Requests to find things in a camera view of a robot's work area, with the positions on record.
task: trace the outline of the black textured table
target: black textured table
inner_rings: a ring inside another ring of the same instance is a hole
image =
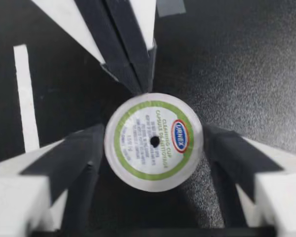
[[[296,0],[185,0],[156,18],[154,91],[186,101],[202,122],[296,153]],[[0,0],[0,160],[24,152],[13,46],[29,52],[40,145],[103,121],[130,93],[28,0]],[[207,163],[180,187],[150,194],[104,160],[89,230],[220,227]]]

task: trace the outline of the white plastic part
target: white plastic part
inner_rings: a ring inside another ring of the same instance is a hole
[[[275,226],[277,237],[296,237],[296,173],[258,174],[255,184],[261,224]]]
[[[28,236],[49,206],[47,177],[0,177],[0,236]]]
[[[258,227],[259,221],[256,218],[257,206],[251,201],[247,194],[242,190],[239,185],[236,185],[239,195],[242,211],[245,216],[246,222],[249,227]]]
[[[152,137],[158,137],[154,148]],[[130,186],[161,192],[195,171],[203,149],[203,132],[195,112],[166,94],[144,94],[128,100],[111,117],[105,153],[116,175]]]
[[[156,0],[130,0],[130,3],[137,18],[147,49],[151,50],[154,47],[153,31]]]
[[[74,0],[32,1],[101,64],[105,63]]]
[[[41,155],[56,147],[63,140],[40,148],[36,151],[25,153],[17,157],[0,162],[0,176],[17,175],[30,164],[34,163]]]
[[[39,150],[22,154],[20,156],[0,162],[0,177],[19,177],[18,174],[23,171],[26,167],[34,163],[40,156],[50,151],[63,140],[50,144],[46,147],[40,148]],[[42,219],[37,227],[41,231],[54,231],[60,229],[64,209],[67,201],[68,191],[64,191],[61,196],[55,201],[53,206],[47,209],[42,215]]]
[[[274,162],[283,167],[286,171],[296,172],[296,155],[250,140],[245,137],[244,139],[252,146],[259,149],[265,155],[270,157]]]

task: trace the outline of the black surface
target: black surface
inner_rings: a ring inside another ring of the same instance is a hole
[[[185,8],[156,19],[154,91],[183,99],[202,122],[296,153],[296,0],[185,0]],[[105,123],[130,97],[29,0],[0,0],[0,59],[21,43],[29,51],[41,145]],[[0,81],[0,102],[12,109],[0,110],[0,159],[23,152],[11,133],[14,126],[22,132],[12,76]],[[156,195],[123,184],[107,162],[102,172],[92,230],[222,226],[204,157],[187,182]]]
[[[32,237],[56,237],[62,233],[34,232]],[[88,237],[275,237],[273,227],[228,229],[142,229],[97,231]]]
[[[89,162],[93,163],[92,170],[94,172],[99,170],[103,155],[103,139],[104,127],[102,124],[74,133],[26,167],[20,174],[48,177],[51,204],[53,204],[71,185],[77,185],[73,182],[80,178],[80,174]],[[79,191],[81,192],[80,195],[86,195],[84,201],[87,201],[88,196],[92,195],[92,192],[91,194],[89,192],[83,193],[83,189]]]
[[[24,152],[13,49],[0,47],[0,161]]]

